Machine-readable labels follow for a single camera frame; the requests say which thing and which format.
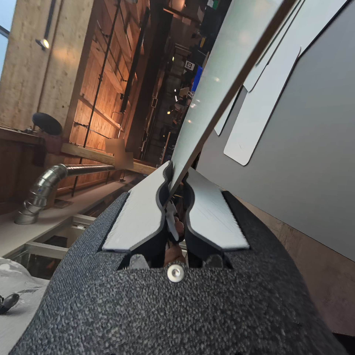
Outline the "black round dish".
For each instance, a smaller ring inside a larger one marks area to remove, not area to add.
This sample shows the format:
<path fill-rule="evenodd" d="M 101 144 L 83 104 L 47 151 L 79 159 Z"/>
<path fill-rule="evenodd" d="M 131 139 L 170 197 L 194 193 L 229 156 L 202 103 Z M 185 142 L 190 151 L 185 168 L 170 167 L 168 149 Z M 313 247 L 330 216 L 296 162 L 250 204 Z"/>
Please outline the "black round dish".
<path fill-rule="evenodd" d="M 60 136 L 63 128 L 54 117 L 46 113 L 34 113 L 32 115 L 32 122 L 40 130 L 51 136 Z"/>

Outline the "white rounded board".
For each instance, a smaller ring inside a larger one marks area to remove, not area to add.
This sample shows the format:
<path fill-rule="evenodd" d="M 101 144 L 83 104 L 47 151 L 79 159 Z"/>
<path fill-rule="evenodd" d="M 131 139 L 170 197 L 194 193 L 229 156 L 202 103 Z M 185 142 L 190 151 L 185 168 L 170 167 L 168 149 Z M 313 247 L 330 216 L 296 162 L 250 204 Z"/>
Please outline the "white rounded board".
<path fill-rule="evenodd" d="M 165 207 L 294 4 L 231 1 L 175 145 Z"/>

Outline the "dark wooden counter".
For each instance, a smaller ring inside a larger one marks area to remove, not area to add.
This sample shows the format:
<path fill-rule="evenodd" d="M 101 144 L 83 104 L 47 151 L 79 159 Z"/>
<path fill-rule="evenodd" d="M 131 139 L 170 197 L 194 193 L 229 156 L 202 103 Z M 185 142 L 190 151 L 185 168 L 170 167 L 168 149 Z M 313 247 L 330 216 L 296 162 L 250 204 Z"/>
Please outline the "dark wooden counter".
<path fill-rule="evenodd" d="M 10 128 L 0 129 L 0 214 L 20 207 L 44 172 L 44 140 Z"/>

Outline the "light wooden beam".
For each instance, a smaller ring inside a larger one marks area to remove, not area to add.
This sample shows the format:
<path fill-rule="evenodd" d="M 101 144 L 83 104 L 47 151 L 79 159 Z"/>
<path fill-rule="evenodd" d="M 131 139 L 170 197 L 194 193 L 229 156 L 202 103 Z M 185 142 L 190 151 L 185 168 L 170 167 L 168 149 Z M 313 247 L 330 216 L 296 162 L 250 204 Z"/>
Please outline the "light wooden beam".
<path fill-rule="evenodd" d="M 95 162 L 114 165 L 114 157 L 112 155 L 106 153 L 100 153 L 92 149 L 83 148 L 75 144 L 63 143 L 61 146 L 61 152 L 65 154 L 77 156 L 80 158 L 89 159 Z M 157 168 L 150 165 L 146 165 L 134 159 L 131 166 L 125 168 L 119 167 L 119 170 L 123 170 L 123 169 L 141 173 L 141 174 L 150 175 Z"/>

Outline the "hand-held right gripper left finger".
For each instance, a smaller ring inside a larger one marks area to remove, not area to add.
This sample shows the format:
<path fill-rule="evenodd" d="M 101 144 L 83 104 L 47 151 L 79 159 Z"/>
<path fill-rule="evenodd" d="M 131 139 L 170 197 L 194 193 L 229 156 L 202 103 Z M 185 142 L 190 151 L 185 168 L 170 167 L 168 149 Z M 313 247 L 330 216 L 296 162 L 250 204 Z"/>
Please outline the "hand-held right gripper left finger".
<path fill-rule="evenodd" d="M 168 238 L 164 204 L 169 197 L 173 163 L 166 162 L 128 193 L 103 251 L 161 252 Z"/>

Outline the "black clip microphone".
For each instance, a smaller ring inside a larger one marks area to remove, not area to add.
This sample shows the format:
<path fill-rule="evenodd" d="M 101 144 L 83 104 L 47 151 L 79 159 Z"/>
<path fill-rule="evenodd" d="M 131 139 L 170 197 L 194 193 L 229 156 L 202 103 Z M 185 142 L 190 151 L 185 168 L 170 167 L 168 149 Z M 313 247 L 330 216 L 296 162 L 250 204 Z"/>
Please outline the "black clip microphone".
<path fill-rule="evenodd" d="M 20 295 L 13 293 L 7 297 L 0 296 L 0 314 L 7 313 L 12 307 L 14 307 L 19 301 Z"/>

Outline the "grey desk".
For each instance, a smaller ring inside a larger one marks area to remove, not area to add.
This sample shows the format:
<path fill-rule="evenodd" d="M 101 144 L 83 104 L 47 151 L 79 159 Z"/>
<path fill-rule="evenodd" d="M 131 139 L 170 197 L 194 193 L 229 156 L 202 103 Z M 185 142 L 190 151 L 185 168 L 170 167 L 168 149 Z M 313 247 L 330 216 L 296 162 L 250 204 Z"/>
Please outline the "grey desk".
<path fill-rule="evenodd" d="M 249 163 L 224 147 L 246 97 L 207 139 L 197 171 L 354 261 L 354 1 L 308 47 Z"/>

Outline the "person's left hand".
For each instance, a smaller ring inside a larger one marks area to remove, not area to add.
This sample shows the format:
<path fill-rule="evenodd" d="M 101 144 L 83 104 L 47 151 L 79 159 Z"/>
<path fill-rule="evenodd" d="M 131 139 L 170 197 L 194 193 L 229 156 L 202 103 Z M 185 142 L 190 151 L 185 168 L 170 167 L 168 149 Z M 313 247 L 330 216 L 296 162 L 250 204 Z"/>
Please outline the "person's left hand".
<path fill-rule="evenodd" d="M 171 263 L 180 262 L 186 264 L 185 257 L 182 253 L 182 249 L 179 245 L 180 242 L 184 240 L 185 237 L 185 227 L 184 224 L 179 220 L 178 217 L 174 217 L 175 219 L 175 229 L 179 235 L 178 243 L 171 242 L 170 240 L 167 242 L 166 251 L 165 251 L 165 259 L 164 259 L 164 267 Z"/>

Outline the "group of white panels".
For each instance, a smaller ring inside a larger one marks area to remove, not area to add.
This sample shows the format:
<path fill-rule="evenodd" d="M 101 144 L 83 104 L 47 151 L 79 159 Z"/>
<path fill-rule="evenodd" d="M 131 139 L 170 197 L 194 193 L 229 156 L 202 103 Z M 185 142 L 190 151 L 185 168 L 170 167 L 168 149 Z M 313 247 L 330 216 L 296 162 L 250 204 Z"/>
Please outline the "group of white panels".
<path fill-rule="evenodd" d="M 224 154 L 246 166 L 301 54 L 345 5 L 345 0 L 305 0 L 295 5 L 243 83 L 246 97 Z"/>

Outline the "black ceiling rail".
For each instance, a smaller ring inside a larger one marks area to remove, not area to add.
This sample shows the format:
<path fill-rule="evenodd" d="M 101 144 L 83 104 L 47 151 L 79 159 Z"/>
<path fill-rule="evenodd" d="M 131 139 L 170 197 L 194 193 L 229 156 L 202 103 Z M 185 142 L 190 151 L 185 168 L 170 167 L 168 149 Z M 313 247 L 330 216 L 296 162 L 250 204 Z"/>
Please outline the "black ceiling rail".
<path fill-rule="evenodd" d="M 133 81 L 134 81 L 134 78 L 135 78 L 136 69 L 137 69 L 138 62 L 139 62 L 141 47 L 142 47 L 143 41 L 144 41 L 145 30 L 146 30 L 146 28 L 148 26 L 148 22 L 149 22 L 149 16 L 150 16 L 150 8 L 147 7 L 145 12 L 144 12 L 143 20 L 141 22 L 140 33 L 139 33 L 137 45 L 136 45 L 136 48 L 135 48 L 135 52 L 134 52 L 134 56 L 133 56 L 133 60 L 132 60 L 132 64 L 131 64 L 131 69 L 130 69 L 129 77 L 128 77 L 128 80 L 127 80 L 126 89 L 125 89 L 125 92 L 123 94 L 123 99 L 122 99 L 122 103 L 121 103 L 121 109 L 119 111 L 119 113 L 121 113 L 121 114 L 124 114 L 125 111 L 126 111 L 126 108 L 127 108 L 127 104 L 128 104 L 128 101 L 129 101 L 129 97 L 130 97 Z"/>

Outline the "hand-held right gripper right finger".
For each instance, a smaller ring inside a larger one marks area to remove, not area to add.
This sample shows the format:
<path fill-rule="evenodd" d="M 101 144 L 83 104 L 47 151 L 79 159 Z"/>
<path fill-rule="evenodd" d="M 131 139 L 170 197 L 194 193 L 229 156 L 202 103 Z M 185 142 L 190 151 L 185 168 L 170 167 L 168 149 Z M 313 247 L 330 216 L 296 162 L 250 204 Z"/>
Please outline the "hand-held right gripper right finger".
<path fill-rule="evenodd" d="M 184 179 L 185 231 L 221 252 L 247 250 L 250 246 L 223 192 L 218 185 L 189 168 Z"/>

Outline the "silver ventilation duct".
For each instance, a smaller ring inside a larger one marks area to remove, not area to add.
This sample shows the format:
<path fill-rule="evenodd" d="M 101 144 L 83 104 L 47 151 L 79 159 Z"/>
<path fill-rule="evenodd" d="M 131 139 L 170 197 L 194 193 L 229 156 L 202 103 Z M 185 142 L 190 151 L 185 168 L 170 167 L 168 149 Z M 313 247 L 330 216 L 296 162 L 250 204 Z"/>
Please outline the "silver ventilation duct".
<path fill-rule="evenodd" d="M 23 202 L 14 223 L 17 225 L 30 225 L 37 223 L 39 213 L 45 209 L 54 188 L 61 180 L 72 177 L 89 175 L 107 171 L 115 171 L 113 165 L 107 164 L 58 164 L 47 169 L 29 190 L 28 198 Z"/>

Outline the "blue bin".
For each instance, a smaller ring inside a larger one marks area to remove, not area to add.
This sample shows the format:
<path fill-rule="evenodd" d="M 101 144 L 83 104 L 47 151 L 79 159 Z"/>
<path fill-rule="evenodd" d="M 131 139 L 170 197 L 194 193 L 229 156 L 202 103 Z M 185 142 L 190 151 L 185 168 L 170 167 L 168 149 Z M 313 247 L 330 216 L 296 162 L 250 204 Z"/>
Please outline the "blue bin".
<path fill-rule="evenodd" d="M 201 76 L 202 76 L 203 68 L 201 66 L 198 66 L 196 75 L 193 79 L 192 87 L 191 87 L 191 92 L 195 92 L 197 89 L 197 86 L 200 82 Z"/>

